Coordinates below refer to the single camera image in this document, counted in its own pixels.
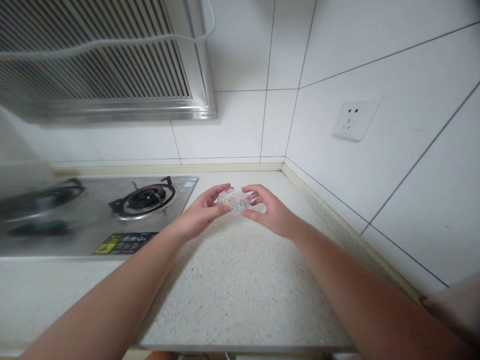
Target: white cable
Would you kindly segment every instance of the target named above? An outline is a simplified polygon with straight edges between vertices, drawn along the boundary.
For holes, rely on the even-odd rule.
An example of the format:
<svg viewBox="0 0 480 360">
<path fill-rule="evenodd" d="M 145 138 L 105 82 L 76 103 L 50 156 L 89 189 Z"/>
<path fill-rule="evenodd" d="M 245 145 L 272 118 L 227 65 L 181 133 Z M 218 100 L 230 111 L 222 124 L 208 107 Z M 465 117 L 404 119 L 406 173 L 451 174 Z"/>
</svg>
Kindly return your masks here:
<svg viewBox="0 0 480 360">
<path fill-rule="evenodd" d="M 143 38 L 130 38 L 130 39 L 101 39 L 86 42 L 84 44 L 69 47 L 61 50 L 53 51 L 12 51 L 12 52 L 0 52 L 0 61 L 5 60 L 47 60 L 47 59 L 62 59 L 72 57 L 78 54 L 85 53 L 87 51 L 104 47 L 104 46 L 125 46 L 125 45 L 146 45 L 151 43 L 156 43 L 159 41 L 173 40 L 173 39 L 182 39 L 188 40 L 192 43 L 200 43 L 209 38 L 215 31 L 215 15 L 214 9 L 212 8 L 212 3 L 210 0 L 208 2 L 208 7 L 210 9 L 211 19 L 212 19 L 212 28 L 206 34 L 200 37 L 188 37 L 178 34 L 168 34 L 168 35 L 157 35 Z"/>
</svg>

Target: left hand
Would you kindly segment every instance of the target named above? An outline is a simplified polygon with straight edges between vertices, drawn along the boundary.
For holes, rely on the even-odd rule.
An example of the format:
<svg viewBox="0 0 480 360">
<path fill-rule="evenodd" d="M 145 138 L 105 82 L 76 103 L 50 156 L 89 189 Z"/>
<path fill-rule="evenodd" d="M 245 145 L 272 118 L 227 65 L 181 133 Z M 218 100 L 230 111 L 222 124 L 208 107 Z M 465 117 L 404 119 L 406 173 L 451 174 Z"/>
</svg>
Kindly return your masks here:
<svg viewBox="0 0 480 360">
<path fill-rule="evenodd" d="M 190 207 L 183 212 L 170 226 L 185 241 L 196 238 L 216 218 L 230 211 L 228 206 L 216 205 L 219 194 L 230 187 L 229 183 L 209 188 L 200 194 Z"/>
</svg>

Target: forearm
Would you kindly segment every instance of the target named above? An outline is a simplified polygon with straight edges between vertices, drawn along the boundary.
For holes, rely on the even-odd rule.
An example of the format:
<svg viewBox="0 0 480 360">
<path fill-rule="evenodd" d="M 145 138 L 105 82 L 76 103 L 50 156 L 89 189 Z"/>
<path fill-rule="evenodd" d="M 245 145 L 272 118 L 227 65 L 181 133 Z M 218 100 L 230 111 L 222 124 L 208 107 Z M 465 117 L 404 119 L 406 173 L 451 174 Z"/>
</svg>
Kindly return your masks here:
<svg viewBox="0 0 480 360">
<path fill-rule="evenodd" d="M 291 237 L 368 359 L 449 359 L 470 349 L 445 325 L 300 220 Z"/>
<path fill-rule="evenodd" d="M 62 315 L 22 359 L 121 359 L 184 243 L 167 227 Z"/>
</svg>

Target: stainless steel range hood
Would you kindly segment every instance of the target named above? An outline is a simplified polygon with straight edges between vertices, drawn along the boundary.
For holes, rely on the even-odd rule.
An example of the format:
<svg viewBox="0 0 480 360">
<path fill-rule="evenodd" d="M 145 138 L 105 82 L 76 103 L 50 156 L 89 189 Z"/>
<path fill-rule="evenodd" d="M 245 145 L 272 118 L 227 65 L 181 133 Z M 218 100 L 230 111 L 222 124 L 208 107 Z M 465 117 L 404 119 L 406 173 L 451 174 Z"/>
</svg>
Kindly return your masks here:
<svg viewBox="0 0 480 360">
<path fill-rule="evenodd" d="M 0 2 L 3 53 L 166 34 L 197 38 L 205 28 L 200 0 Z M 217 117 L 205 41 L 184 39 L 0 60 L 0 102 L 37 124 Z"/>
</svg>

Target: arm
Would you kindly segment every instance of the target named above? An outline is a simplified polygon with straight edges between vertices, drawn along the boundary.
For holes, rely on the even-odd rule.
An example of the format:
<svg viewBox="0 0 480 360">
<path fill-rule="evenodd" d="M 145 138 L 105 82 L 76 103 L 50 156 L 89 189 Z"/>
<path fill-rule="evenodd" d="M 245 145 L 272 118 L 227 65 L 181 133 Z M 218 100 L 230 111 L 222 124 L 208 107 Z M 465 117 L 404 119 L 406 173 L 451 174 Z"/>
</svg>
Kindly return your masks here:
<svg viewBox="0 0 480 360">
<path fill-rule="evenodd" d="M 21 359 L 121 359 L 186 241 L 201 234 L 226 206 L 215 206 L 230 184 L 201 194 L 150 240 L 53 323 Z"/>
<path fill-rule="evenodd" d="M 253 192 L 252 205 L 265 203 L 267 209 L 242 215 L 296 245 L 360 354 L 367 359 L 473 357 L 443 323 L 294 215 L 268 189 L 250 185 L 242 190 Z"/>
</svg>

